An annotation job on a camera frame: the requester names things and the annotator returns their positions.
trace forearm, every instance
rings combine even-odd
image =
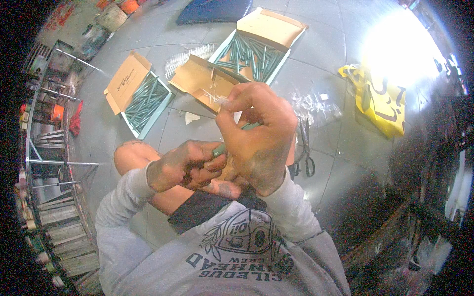
[[[267,197],[267,211],[283,236],[300,242],[321,232],[319,222],[311,211],[311,203],[303,199],[303,189],[293,183],[286,170],[283,184]]]
[[[146,167],[130,170],[120,178],[117,187],[100,202],[96,224],[108,227],[127,224],[155,193],[146,182]]]

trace yellow plastic bag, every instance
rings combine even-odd
[[[368,69],[356,64],[339,68],[342,77],[355,85],[355,105],[387,137],[403,136],[405,124],[405,92],[387,78],[372,77]]]

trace cardboard box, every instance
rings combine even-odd
[[[255,11],[237,21],[237,29],[234,30],[226,40],[224,40],[219,48],[217,48],[216,52],[209,58],[209,62],[217,62],[222,51],[232,41],[236,33],[256,39],[284,53],[282,60],[273,73],[266,81],[264,81],[266,84],[270,85],[283,63],[290,55],[290,47],[307,28],[308,25],[292,18],[282,16],[281,14],[269,10],[257,8]],[[246,76],[250,81],[254,81],[252,77],[252,69],[250,67],[243,68],[240,71],[240,74]]]
[[[145,138],[146,134],[164,111],[173,96],[171,90],[163,83],[163,81],[161,81],[161,79],[151,72],[150,69],[151,63],[147,61],[146,58],[142,57],[135,51],[131,51],[117,72],[115,72],[115,75],[112,77],[107,88],[104,90],[106,99],[114,114],[117,115],[120,113],[135,138],[140,140]],[[151,115],[142,132],[138,133],[130,125],[128,118],[125,115],[125,110],[132,102],[134,92],[138,89],[148,72],[151,72],[151,74],[156,77],[169,93],[156,111]]]
[[[229,96],[234,85],[250,82],[247,78],[230,72],[198,56],[190,55],[189,60],[176,68],[175,75],[168,81],[177,89],[190,93],[213,113],[218,113],[220,103],[212,96]]]

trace bright light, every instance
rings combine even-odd
[[[410,10],[396,12],[375,25],[363,52],[363,64],[372,75],[386,76],[403,87],[422,77],[438,76],[433,58],[444,60],[431,35]]]

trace black scissors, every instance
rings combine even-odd
[[[306,176],[312,177],[314,176],[315,166],[313,159],[310,157],[310,122],[308,119],[306,119],[306,122],[303,123],[303,119],[300,118],[300,131],[301,138],[303,139],[303,152],[295,161],[295,176],[298,176],[298,174],[300,173],[300,160],[302,160],[303,156],[306,154],[306,159],[304,160],[306,164]]]

